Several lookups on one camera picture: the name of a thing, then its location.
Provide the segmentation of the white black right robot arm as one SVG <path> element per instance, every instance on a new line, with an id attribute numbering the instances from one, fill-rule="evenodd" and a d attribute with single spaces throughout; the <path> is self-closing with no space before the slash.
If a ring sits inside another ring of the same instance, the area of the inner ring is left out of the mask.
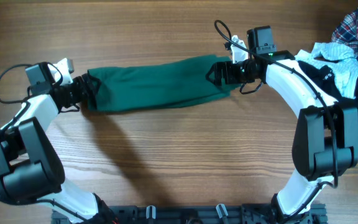
<path id="1" fill-rule="evenodd" d="M 273 196 L 270 218 L 294 222 L 310 212 L 325 186 L 358 162 L 357 108 L 340 103 L 301 71 L 288 51 L 267 53 L 240 62 L 216 62 L 206 74 L 213 85 L 245 85 L 259 79 L 289 105 L 298 121 L 292 144 L 295 166 L 290 179 Z"/>

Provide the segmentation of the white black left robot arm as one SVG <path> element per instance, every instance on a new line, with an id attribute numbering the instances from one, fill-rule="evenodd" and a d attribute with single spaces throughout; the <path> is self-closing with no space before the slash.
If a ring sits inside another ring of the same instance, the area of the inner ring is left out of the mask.
<path id="1" fill-rule="evenodd" d="M 46 130 L 58 114 L 97 93 L 99 81 L 84 74 L 71 83 L 24 98 L 21 110 L 0 129 L 0 202 L 43 205 L 72 223 L 100 223 L 101 199 L 65 177 Z"/>

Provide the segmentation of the green cloth garment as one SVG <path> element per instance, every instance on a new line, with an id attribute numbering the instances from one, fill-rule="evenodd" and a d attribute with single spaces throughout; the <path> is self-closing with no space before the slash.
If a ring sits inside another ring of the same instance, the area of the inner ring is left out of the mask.
<path id="1" fill-rule="evenodd" d="M 182 108 L 228 97 L 238 84 L 216 86 L 206 79 L 215 63 L 225 61 L 230 58 L 204 55 L 162 65 L 89 69 L 101 83 L 93 82 L 99 90 L 88 109 L 117 113 Z"/>

